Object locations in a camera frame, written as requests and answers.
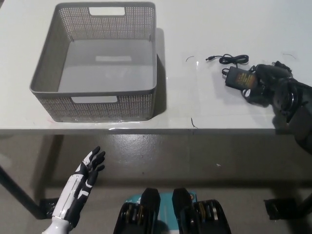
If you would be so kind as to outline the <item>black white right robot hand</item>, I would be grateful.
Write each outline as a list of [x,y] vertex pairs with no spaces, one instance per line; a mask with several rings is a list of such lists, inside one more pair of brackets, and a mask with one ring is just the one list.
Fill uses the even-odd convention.
[[284,115],[289,115],[302,100],[306,85],[293,78],[292,70],[285,64],[276,61],[271,65],[253,66],[253,73],[258,84],[251,89],[244,89],[244,99],[255,105],[272,105]]

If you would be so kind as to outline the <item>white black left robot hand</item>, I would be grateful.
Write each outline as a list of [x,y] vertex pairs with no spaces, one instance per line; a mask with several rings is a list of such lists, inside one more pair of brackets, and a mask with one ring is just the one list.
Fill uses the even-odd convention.
[[88,153],[68,178],[54,208],[53,217],[68,221],[72,229],[77,226],[80,212],[95,185],[98,174],[105,168],[104,160],[105,152],[101,151],[99,146]]

